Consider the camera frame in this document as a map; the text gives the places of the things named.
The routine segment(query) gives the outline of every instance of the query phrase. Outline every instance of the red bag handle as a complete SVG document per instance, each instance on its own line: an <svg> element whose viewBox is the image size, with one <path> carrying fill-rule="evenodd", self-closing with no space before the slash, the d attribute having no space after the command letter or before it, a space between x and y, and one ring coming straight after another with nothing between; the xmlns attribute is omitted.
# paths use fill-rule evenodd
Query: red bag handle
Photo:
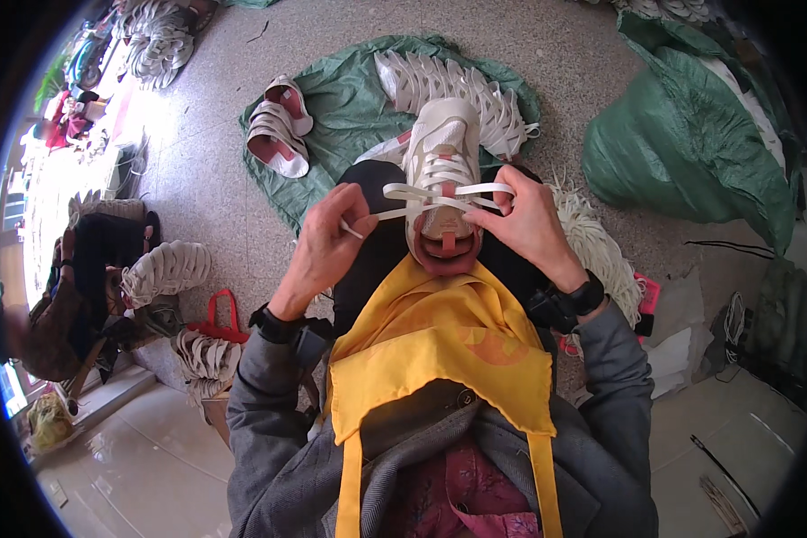
<svg viewBox="0 0 807 538"><path fill-rule="evenodd" d="M218 297L230 297L230 327L218 327L215 325L215 306ZM188 324L189 330L198 330L207 337L221 338L233 343L246 343L248 335L239 332L237 316L237 300L233 297L233 292L228 288L222 289L209 299L209 308L206 313L207 319L203 323Z"/></svg>

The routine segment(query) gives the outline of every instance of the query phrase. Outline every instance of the white shoelace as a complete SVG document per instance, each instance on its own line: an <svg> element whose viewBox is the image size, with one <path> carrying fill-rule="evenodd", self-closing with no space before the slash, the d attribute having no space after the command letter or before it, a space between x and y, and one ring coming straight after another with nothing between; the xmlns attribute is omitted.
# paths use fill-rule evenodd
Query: white shoelace
<svg viewBox="0 0 807 538"><path fill-rule="evenodd" d="M463 212L477 209L473 204L484 208L499 209L492 200L487 200L480 196L474 196L470 198L468 202L458 200L457 197L487 192L505 192L512 196L515 195L514 189L504 183L467 184L471 182L471 172L461 156L452 155L451 160L448 160L448 156L440 157L437 154L429 153L425 157L425 163L421 173L428 177L422 180L421 184L426 188L412 187L406 183L389 183L383 187L383 195L391 200L428 200L430 203L412 208L393 209L377 213L377 217L381 221L397 219L398 217L416 216L425 211L439 208L440 206L450 206ZM454 198L443 196L440 190L432 189L432 187L446 181L453 181L459 184L458 187L454 188Z"/></svg>

